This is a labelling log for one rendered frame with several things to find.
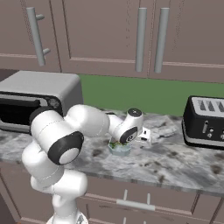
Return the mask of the clear tupperware with green food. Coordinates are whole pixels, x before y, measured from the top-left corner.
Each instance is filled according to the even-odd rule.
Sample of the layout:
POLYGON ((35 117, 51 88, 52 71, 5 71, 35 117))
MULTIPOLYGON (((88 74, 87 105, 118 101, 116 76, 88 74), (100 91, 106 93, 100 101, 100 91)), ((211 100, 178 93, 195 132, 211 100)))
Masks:
POLYGON ((119 142, 108 143, 108 148, 111 154, 125 157, 130 154, 131 146, 127 144, 121 144, 119 142))

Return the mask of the grey toaster oven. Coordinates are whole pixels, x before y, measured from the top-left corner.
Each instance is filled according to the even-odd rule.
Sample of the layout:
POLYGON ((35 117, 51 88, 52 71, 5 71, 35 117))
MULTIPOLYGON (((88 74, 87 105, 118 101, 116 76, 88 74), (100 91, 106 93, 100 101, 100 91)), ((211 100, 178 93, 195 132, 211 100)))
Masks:
POLYGON ((49 106, 64 116, 82 103, 77 74, 18 71, 0 81, 0 130, 28 133, 35 109, 49 106))

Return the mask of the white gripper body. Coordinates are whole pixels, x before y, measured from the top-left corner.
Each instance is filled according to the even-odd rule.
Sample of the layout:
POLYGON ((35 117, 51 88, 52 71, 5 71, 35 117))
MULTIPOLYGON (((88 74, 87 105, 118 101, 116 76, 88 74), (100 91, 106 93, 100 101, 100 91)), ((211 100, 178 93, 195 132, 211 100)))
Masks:
POLYGON ((146 136, 146 139, 147 139, 147 144, 148 145, 151 145, 151 139, 152 139, 152 137, 151 137, 151 130, 150 129, 147 129, 146 131, 145 131, 145 136, 146 136))

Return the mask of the brown base cupboard door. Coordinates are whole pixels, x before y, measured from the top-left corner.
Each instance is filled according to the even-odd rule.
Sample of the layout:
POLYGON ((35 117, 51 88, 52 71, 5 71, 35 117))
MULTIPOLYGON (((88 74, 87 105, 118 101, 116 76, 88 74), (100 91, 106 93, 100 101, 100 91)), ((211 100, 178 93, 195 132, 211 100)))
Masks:
POLYGON ((2 195, 19 224, 46 224, 53 215, 52 196, 32 189, 31 176, 21 164, 0 162, 2 195))

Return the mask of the brown wall cupboard door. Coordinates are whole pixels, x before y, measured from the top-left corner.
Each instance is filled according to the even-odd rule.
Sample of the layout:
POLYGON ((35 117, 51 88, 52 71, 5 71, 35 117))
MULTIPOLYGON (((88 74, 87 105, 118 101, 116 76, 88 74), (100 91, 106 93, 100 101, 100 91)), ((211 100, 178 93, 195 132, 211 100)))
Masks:
POLYGON ((52 0, 64 73, 145 78, 153 0, 52 0), (143 71, 135 70, 138 9, 147 9, 143 71))
POLYGON ((0 0, 0 69, 60 71, 52 0, 0 0), (29 7, 45 17, 38 21, 42 47, 50 50, 44 66, 38 63, 26 10, 29 7))
POLYGON ((224 82, 224 0, 156 0, 149 77, 224 82), (169 19, 161 73, 154 72, 161 8, 169 19))

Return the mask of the black four-slot toaster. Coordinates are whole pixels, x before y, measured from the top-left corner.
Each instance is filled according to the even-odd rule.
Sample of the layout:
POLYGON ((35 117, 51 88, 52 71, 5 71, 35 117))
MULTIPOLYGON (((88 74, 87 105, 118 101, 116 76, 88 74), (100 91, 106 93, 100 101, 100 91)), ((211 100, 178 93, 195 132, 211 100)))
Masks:
POLYGON ((224 98, 190 95, 182 132, 189 146, 224 151, 224 98))

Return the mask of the brown drawer front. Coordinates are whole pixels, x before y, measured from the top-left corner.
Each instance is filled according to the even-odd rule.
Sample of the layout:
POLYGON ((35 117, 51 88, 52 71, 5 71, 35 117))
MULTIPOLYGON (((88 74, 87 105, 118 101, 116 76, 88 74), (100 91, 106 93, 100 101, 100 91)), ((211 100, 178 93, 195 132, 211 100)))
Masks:
POLYGON ((87 193, 78 199, 80 210, 88 217, 87 205, 90 200, 116 204, 122 199, 124 190, 128 190, 127 200, 145 203, 150 194, 150 203, 156 207, 155 211, 179 216, 191 216, 194 210, 195 193, 177 192, 155 186, 140 185, 115 179, 88 177, 87 193))
POLYGON ((87 217, 91 224, 209 224, 207 220, 139 210, 98 200, 87 203, 87 217))
POLYGON ((201 216, 210 224, 224 224, 224 198, 202 195, 201 216))

